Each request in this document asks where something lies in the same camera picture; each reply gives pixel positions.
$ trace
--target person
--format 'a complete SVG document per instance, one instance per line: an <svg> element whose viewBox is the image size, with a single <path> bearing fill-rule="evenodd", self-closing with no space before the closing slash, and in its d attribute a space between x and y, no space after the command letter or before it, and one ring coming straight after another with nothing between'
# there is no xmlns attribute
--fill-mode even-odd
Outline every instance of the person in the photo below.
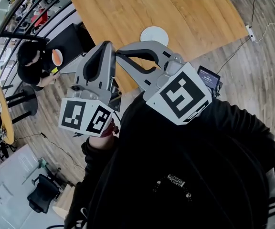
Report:
<svg viewBox="0 0 275 229"><path fill-rule="evenodd" d="M85 177L65 229L266 226L275 141L255 115L213 99L176 126L141 94L125 111L119 138L112 130L82 144Z"/></svg>
<svg viewBox="0 0 275 229"><path fill-rule="evenodd" d="M45 64L46 42L23 42L18 50L18 75L25 83L32 85L36 90L42 90L45 86L55 83L60 76L49 73Z"/></svg>

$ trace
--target hand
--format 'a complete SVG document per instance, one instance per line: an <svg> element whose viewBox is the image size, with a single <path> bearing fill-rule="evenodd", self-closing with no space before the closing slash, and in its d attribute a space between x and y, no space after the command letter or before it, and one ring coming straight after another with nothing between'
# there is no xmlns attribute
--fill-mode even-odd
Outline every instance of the hand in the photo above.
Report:
<svg viewBox="0 0 275 229"><path fill-rule="evenodd" d="M112 119L108 128L102 133L101 137L90 136L90 146L97 149L111 149L114 143L113 132L117 134L119 132L119 129Z"/></svg>
<svg viewBox="0 0 275 229"><path fill-rule="evenodd" d="M58 79L60 76L60 72L56 73L55 75L54 73L51 73L51 75L53 76L54 79Z"/></svg>
<svg viewBox="0 0 275 229"><path fill-rule="evenodd" d="M101 134L100 137L105 137L105 136L111 135L113 132L115 134L117 134L119 132L119 128L118 128L118 126L115 125L114 119L112 119L111 123L108 125L106 130L103 131L103 133Z"/></svg>

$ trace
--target black jacket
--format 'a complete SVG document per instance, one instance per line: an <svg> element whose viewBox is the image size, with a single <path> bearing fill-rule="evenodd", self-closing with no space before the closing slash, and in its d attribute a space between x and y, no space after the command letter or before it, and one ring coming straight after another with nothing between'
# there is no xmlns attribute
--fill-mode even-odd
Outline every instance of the black jacket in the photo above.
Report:
<svg viewBox="0 0 275 229"><path fill-rule="evenodd" d="M87 211L87 228L264 228L265 173L275 169L273 135L255 115L213 99L199 117L175 126L145 104L126 110L112 150L82 145L87 166L65 220L71 229ZM185 181L183 189L168 174Z"/></svg>

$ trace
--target white cable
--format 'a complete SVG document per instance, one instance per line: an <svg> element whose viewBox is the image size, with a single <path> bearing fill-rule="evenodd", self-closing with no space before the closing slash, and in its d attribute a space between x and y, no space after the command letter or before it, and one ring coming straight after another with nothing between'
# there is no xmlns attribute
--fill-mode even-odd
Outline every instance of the white cable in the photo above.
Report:
<svg viewBox="0 0 275 229"><path fill-rule="evenodd" d="M275 23L272 22L272 23L267 24L266 29L265 29L265 32L264 32L263 35L262 35L262 38L261 38L260 40L258 40L257 42L255 42L255 43L258 44L262 39L264 39L264 36L265 36L265 34L267 33L267 29L268 29L269 25L274 25L274 26L275 26Z"/></svg>

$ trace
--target power strip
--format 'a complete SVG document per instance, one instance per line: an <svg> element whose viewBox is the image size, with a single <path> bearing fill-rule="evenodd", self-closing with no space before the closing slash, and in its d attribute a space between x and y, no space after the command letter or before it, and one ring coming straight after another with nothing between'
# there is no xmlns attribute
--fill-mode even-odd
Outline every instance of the power strip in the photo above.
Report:
<svg viewBox="0 0 275 229"><path fill-rule="evenodd" d="M250 35L250 40L253 42L256 41L256 37L254 36L253 30L252 28L250 28L250 25L246 25L246 29Z"/></svg>

